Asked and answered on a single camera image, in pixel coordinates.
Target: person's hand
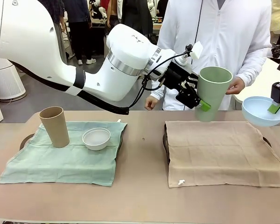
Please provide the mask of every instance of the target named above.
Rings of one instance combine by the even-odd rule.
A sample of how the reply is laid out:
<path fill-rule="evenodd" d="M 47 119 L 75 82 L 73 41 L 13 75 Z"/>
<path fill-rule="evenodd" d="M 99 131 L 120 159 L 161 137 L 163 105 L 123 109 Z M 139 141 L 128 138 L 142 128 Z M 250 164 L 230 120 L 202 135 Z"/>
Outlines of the person's hand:
<path fill-rule="evenodd" d="M 65 26 L 61 26 L 61 31 L 64 32 L 65 31 Z"/>
<path fill-rule="evenodd" d="M 231 95 L 231 94 L 239 94 L 245 87 L 245 83 L 244 81 L 239 78 L 236 77 L 230 84 L 226 95 Z"/>
<path fill-rule="evenodd" d="M 145 106 L 144 107 L 148 111 L 152 111 L 158 102 L 159 102 L 158 99 L 156 99 L 156 98 L 154 98 L 152 96 L 149 96 L 145 100 Z"/>

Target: light blue bowl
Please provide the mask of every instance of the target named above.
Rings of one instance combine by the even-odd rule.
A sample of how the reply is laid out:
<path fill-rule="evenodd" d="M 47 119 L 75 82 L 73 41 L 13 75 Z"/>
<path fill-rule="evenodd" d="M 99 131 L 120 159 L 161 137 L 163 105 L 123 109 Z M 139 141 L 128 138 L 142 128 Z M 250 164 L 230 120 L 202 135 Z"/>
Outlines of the light blue bowl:
<path fill-rule="evenodd" d="M 247 121 L 253 125 L 270 127 L 280 123 L 280 109 L 276 114 L 267 109 L 273 100 L 267 97 L 249 97 L 243 101 L 242 113 Z"/>

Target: white jacket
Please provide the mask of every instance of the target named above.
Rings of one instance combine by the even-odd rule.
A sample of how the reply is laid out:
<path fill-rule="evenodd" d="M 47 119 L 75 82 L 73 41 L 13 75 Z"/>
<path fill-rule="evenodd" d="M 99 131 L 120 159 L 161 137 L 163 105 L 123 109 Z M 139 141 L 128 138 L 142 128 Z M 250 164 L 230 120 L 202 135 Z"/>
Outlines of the white jacket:
<path fill-rule="evenodd" d="M 169 0 L 158 46 L 180 54 L 194 44 L 200 7 L 201 0 Z M 204 48 L 200 59 L 193 61 L 193 71 L 199 74 L 204 67 L 220 66 L 251 85 L 265 62 L 263 49 L 271 47 L 271 11 L 271 0 L 226 0 L 221 10 L 217 0 L 204 0 L 197 35 Z M 184 110 L 175 99 L 176 90 L 163 86 L 151 96 L 160 99 L 164 91 L 164 110 Z M 230 99 L 225 95 L 219 109 L 227 110 Z"/>
<path fill-rule="evenodd" d="M 122 18 L 122 3 L 123 3 L 123 0 L 117 0 L 117 17 L 120 20 Z"/>

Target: beige towel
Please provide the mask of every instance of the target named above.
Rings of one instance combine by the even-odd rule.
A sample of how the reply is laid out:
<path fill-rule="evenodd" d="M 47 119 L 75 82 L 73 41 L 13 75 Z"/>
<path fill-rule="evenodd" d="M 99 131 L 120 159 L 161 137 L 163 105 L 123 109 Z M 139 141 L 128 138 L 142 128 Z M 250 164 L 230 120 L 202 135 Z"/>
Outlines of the beige towel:
<path fill-rule="evenodd" d="M 167 121 L 166 127 L 170 188 L 280 187 L 280 159 L 249 123 Z"/>

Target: table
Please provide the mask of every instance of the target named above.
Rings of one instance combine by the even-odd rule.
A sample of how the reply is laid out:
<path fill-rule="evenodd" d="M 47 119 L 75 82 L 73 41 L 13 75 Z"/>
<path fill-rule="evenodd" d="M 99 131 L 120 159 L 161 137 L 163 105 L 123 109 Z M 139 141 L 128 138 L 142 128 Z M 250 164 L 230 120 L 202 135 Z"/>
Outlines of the table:
<path fill-rule="evenodd" d="M 233 95 L 236 101 L 243 103 L 246 98 L 254 96 L 270 98 L 272 85 L 280 82 L 280 71 L 277 70 L 278 66 L 276 62 L 267 58 L 255 82 L 251 86 L 245 87 L 238 95 Z"/>
<path fill-rule="evenodd" d="M 6 139 L 13 139 L 17 131 L 23 126 L 24 124 L 5 124 L 0 123 L 0 150 L 4 149 Z"/>
<path fill-rule="evenodd" d="M 153 33 L 159 34 L 161 27 L 162 27 L 162 23 L 154 23 Z"/>
<path fill-rule="evenodd" d="M 166 120 L 195 120 L 193 111 L 66 111 L 67 120 L 116 121 L 128 126 L 112 187 L 89 184 L 0 184 L 0 218 L 37 223 L 280 223 L 280 188 L 235 185 L 168 188 L 162 145 Z M 219 112 L 217 120 L 244 121 L 240 111 Z M 40 124 L 27 121 L 0 153 L 0 174 L 22 139 Z M 280 127 L 260 128 L 280 157 Z"/>

